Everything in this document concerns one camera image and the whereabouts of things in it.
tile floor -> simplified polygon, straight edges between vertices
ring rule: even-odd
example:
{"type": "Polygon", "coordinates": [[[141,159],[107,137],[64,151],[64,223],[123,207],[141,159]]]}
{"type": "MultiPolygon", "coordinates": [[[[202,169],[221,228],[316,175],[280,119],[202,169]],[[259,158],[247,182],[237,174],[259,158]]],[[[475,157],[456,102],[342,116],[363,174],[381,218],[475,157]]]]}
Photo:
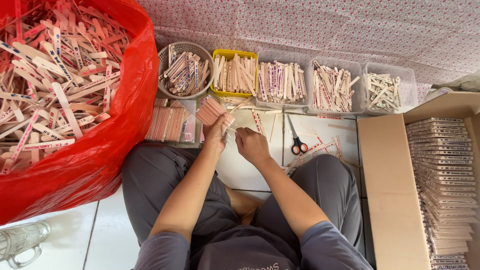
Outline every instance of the tile floor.
{"type": "MultiPolygon", "coordinates": [[[[275,114],[264,111],[259,111],[259,114],[269,141],[270,154],[279,165],[286,166],[294,159],[290,151],[293,140],[292,134],[289,133],[291,128],[287,115],[278,114],[276,128],[273,130],[275,114]]],[[[320,119],[304,115],[300,111],[292,111],[289,114],[297,133],[312,133],[314,129],[324,143],[332,141],[334,136],[339,136],[343,157],[352,164],[349,167],[358,180],[364,215],[364,238],[360,251],[372,265],[375,265],[363,171],[356,167],[362,165],[355,131],[356,119],[320,119]]],[[[251,110],[237,110],[234,116],[237,126],[247,126],[256,130],[251,110]]],[[[228,145],[217,165],[220,179],[233,189],[265,200],[271,194],[268,185],[259,172],[238,154],[233,131],[230,130],[229,135],[231,138],[228,139],[228,145]]],[[[299,138],[309,146],[318,143],[318,139],[313,136],[299,134],[299,138]]],[[[329,147],[328,150],[331,154],[336,154],[335,147],[329,147]]],[[[123,203],[122,187],[114,195],[99,202],[41,215],[17,224],[41,220],[51,225],[52,233],[42,244],[42,255],[25,267],[25,270],[128,270],[135,264],[139,247],[123,203]]],[[[32,254],[30,251],[24,252],[18,259],[28,260],[32,254]]],[[[3,269],[11,269],[5,261],[0,262],[0,270],[3,269]]]]}

bundle of sticks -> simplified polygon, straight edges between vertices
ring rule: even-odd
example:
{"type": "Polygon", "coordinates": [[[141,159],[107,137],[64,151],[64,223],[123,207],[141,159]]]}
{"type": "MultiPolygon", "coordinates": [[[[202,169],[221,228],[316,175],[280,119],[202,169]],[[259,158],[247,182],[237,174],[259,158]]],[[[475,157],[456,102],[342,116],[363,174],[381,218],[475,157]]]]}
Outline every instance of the bundle of sticks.
{"type": "Polygon", "coordinates": [[[313,63],[317,66],[313,72],[313,107],[319,110],[351,111],[355,92],[351,87],[360,77],[351,81],[348,70],[321,66],[316,60],[313,63]]]}
{"type": "Polygon", "coordinates": [[[107,14],[73,0],[26,12],[15,0],[15,7],[16,17],[0,28],[3,174],[35,164],[110,117],[132,41],[107,14]]]}
{"type": "Polygon", "coordinates": [[[156,98],[150,128],[145,140],[179,142],[183,123],[190,113],[177,100],[167,106],[168,100],[156,98]]]}
{"type": "Polygon", "coordinates": [[[225,56],[215,55],[215,69],[213,84],[215,91],[236,92],[244,94],[255,93],[255,70],[257,60],[253,57],[244,56],[240,58],[238,54],[231,60],[225,56]]]}
{"type": "MultiPolygon", "coordinates": [[[[217,118],[227,112],[226,109],[222,107],[222,105],[218,104],[214,98],[209,97],[207,101],[200,107],[197,112],[197,118],[202,122],[205,126],[211,126],[217,118]]],[[[228,113],[227,118],[222,123],[222,133],[224,134],[225,131],[232,125],[235,118],[231,113],[228,113]]]]}
{"type": "Polygon", "coordinates": [[[390,78],[390,74],[369,73],[367,81],[370,91],[369,109],[395,112],[402,106],[400,92],[398,91],[400,77],[393,80],[390,78]]]}
{"type": "Polygon", "coordinates": [[[465,124],[428,118],[407,125],[407,134],[432,269],[466,269],[463,253],[479,205],[465,124]]]}
{"type": "Polygon", "coordinates": [[[208,70],[208,60],[200,61],[200,56],[189,51],[180,55],[168,46],[168,68],[159,76],[159,80],[167,80],[166,88],[179,97],[190,96],[204,88],[208,70]]]}
{"type": "Polygon", "coordinates": [[[258,96],[262,101],[296,104],[307,97],[303,70],[297,63],[282,64],[278,61],[260,63],[257,69],[258,96]]]}

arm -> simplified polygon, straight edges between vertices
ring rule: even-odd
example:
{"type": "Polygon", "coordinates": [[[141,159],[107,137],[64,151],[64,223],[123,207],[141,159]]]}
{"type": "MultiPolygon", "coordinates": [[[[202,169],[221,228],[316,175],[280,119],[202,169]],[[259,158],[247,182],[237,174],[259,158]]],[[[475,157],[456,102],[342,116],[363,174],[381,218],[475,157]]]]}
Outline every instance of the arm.
{"type": "Polygon", "coordinates": [[[148,237],[161,232],[174,232],[190,243],[216,164],[225,149],[221,131],[225,119],[226,116],[221,115],[212,126],[205,129],[204,148],[168,197],[148,237]]]}
{"type": "Polygon", "coordinates": [[[270,156],[264,136],[250,128],[238,128],[235,135],[239,153],[265,178],[290,228],[299,239],[315,224],[329,221],[314,200],[270,156]]]}

yellow plastic container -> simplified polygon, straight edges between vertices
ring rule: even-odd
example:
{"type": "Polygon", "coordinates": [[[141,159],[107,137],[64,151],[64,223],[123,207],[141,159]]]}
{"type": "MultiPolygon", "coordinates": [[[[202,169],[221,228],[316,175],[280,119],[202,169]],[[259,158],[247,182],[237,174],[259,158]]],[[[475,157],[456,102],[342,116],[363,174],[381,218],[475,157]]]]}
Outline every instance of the yellow plastic container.
{"type": "MultiPolygon", "coordinates": [[[[247,52],[247,51],[239,51],[239,50],[230,50],[230,49],[216,49],[213,52],[213,59],[215,59],[215,56],[218,54],[220,57],[225,56],[226,60],[232,60],[233,57],[235,56],[235,53],[238,54],[240,57],[253,57],[254,59],[258,60],[258,57],[256,54],[253,52],[247,52]]],[[[255,85],[253,86],[255,92],[257,91],[257,76],[255,76],[255,85]]],[[[252,94],[243,94],[243,93],[235,93],[235,92],[224,92],[224,91],[215,91],[213,89],[213,83],[210,85],[210,89],[212,91],[221,97],[236,97],[236,98],[249,98],[252,94]]]]}

